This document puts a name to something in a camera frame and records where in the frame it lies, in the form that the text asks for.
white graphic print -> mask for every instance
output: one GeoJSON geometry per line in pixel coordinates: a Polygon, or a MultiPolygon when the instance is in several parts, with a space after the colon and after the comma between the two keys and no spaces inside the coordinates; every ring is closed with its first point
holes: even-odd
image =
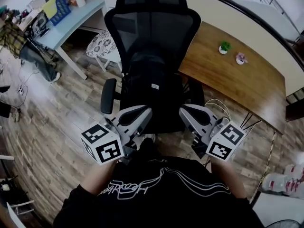
{"type": "Polygon", "coordinates": [[[155,160],[150,160],[149,162],[168,162],[167,160],[157,160],[157,159],[155,159],[155,160]]]}
{"type": "Polygon", "coordinates": [[[201,197],[210,197],[216,193],[223,192],[226,194],[230,194],[229,188],[226,187],[223,183],[217,182],[211,185],[203,185],[200,184],[191,178],[184,175],[182,172],[177,170],[172,170],[168,167],[164,167],[160,169],[160,175],[157,178],[144,180],[139,184],[136,183],[127,183],[124,184],[123,181],[113,180],[109,183],[108,187],[103,190],[100,194],[108,193],[112,194],[117,192],[117,199],[118,200],[129,200],[134,198],[140,191],[143,191],[143,194],[146,194],[147,190],[159,183],[162,179],[164,171],[168,173],[176,174],[181,181],[187,186],[195,194],[201,197]]]}

power strip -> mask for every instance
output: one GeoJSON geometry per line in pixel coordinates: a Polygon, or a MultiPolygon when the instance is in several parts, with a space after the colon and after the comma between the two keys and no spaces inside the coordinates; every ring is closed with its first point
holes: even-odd
{"type": "Polygon", "coordinates": [[[21,86],[18,88],[17,93],[18,93],[19,95],[23,96],[24,91],[23,91],[23,89],[22,89],[21,86]]]}

desk leg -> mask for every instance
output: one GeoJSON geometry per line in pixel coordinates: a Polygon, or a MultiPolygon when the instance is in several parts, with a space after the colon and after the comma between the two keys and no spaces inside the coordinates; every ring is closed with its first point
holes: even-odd
{"type": "Polygon", "coordinates": [[[75,70],[76,73],[80,75],[84,80],[86,80],[87,76],[84,74],[83,71],[81,71],[80,67],[76,65],[76,63],[65,53],[65,51],[62,48],[56,49],[56,52],[66,61],[69,66],[75,70]]]}
{"type": "Polygon", "coordinates": [[[13,161],[14,157],[13,156],[8,156],[8,155],[0,155],[0,160],[10,160],[10,161],[13,161]]]}

black mesh chair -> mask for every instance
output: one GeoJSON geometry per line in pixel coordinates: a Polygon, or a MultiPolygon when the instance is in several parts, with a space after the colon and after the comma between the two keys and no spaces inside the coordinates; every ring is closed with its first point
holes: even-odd
{"type": "Polygon", "coordinates": [[[124,77],[121,95],[115,92],[116,80],[107,80],[101,112],[112,113],[114,99],[121,101],[120,110],[147,105],[152,119],[145,133],[183,130],[180,106],[188,98],[193,104],[204,104],[202,86],[191,81],[185,94],[178,74],[200,16],[186,0],[117,0],[104,20],[117,45],[124,77]]]}

chair base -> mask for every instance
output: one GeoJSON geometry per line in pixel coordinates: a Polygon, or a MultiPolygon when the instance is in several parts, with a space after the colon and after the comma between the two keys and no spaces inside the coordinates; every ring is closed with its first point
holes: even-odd
{"type": "MultiPolygon", "coordinates": [[[[99,57],[95,57],[96,61],[98,62],[99,66],[102,68],[102,70],[104,72],[106,72],[106,67],[109,65],[109,63],[111,62],[110,60],[107,60],[107,62],[105,64],[102,63],[102,61],[99,59],[99,57]]],[[[120,71],[123,70],[122,64],[121,62],[117,62],[118,64],[118,68],[120,71]]]]}

